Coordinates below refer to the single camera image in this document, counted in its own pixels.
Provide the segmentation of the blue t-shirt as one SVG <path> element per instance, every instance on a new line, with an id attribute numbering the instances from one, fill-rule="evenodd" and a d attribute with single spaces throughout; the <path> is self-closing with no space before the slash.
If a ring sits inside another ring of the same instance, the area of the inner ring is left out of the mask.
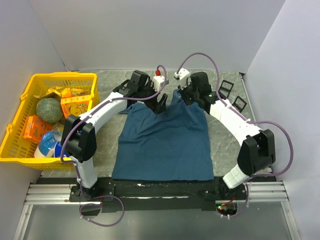
<path id="1" fill-rule="evenodd" d="M 186 105 L 178 91 L 165 112 L 155 114 L 143 103 L 123 113 L 111 174 L 117 180 L 209 181 L 214 178 L 208 123 L 197 103 Z"/>

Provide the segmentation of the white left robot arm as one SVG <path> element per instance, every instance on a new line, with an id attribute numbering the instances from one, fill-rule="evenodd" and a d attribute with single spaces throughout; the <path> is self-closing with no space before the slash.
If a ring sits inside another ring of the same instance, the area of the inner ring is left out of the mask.
<path id="1" fill-rule="evenodd" d="M 160 100 L 157 97 L 168 82 L 167 75 L 161 75 L 159 69 L 154 77 L 135 70 L 130 79 L 115 87 L 93 109 L 79 116 L 71 114 L 67 117 L 61 138 L 61 152 L 69 155 L 68 162 L 75 168 L 79 190 L 87 201 L 94 201 L 99 195 L 98 177 L 93 164 L 97 132 L 116 114 L 136 102 L 145 103 L 156 114 L 165 111 L 167 94 Z"/>

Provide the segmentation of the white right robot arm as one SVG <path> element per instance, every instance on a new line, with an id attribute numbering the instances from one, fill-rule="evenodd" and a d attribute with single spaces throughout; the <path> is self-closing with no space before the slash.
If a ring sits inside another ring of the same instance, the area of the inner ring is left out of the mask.
<path id="1" fill-rule="evenodd" d="M 175 73 L 178 91 L 186 105 L 197 103 L 217 119 L 240 145 L 236 165 L 220 180 L 218 193 L 223 199 L 236 194 L 236 187 L 276 160 L 275 137 L 271 130 L 262 130 L 237 115 L 237 110 L 224 96 L 212 91 L 205 72 L 190 73 L 182 68 Z"/>

